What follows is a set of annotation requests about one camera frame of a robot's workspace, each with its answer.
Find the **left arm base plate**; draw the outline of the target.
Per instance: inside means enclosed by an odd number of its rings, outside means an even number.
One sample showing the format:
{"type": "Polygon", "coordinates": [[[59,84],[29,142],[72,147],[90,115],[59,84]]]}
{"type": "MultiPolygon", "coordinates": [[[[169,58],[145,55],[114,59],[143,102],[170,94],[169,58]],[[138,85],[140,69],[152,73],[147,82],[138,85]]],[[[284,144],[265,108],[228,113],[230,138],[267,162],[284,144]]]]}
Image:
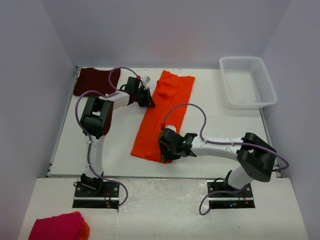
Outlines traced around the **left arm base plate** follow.
{"type": "Polygon", "coordinates": [[[74,182],[73,186],[75,187],[72,203],[74,209],[119,209],[119,184],[103,181],[99,190],[85,186],[81,181],[74,182]]]}

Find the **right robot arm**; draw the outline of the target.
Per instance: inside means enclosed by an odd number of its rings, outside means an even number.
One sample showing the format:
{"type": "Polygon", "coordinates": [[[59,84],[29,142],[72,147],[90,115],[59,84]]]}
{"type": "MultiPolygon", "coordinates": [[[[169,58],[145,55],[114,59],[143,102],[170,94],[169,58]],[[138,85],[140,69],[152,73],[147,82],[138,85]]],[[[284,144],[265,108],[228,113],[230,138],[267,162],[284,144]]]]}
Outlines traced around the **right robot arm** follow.
{"type": "Polygon", "coordinates": [[[158,137],[161,160],[169,162],[182,157],[210,156],[237,161],[240,166],[227,173],[219,189],[230,197],[253,181],[267,183],[271,180],[275,150],[256,134],[247,132],[244,137],[230,139],[227,144],[213,144],[213,141],[196,133],[181,136],[164,128],[158,137]]]}

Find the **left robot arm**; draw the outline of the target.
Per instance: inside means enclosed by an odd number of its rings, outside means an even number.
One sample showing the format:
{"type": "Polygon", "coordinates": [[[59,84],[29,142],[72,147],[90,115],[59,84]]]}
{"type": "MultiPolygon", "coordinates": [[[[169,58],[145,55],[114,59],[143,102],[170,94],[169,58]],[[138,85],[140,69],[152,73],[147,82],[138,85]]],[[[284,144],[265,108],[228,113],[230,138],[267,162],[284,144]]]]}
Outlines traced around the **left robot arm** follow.
{"type": "Polygon", "coordinates": [[[76,117],[83,133],[88,136],[87,164],[80,177],[81,183],[92,196],[103,193],[102,154],[105,136],[112,123],[113,111],[124,106],[137,103],[141,108],[154,108],[154,103],[148,83],[148,76],[143,78],[129,77],[127,83],[112,94],[102,94],[96,90],[89,90],[80,95],[87,97],[81,118],[76,117]]]}

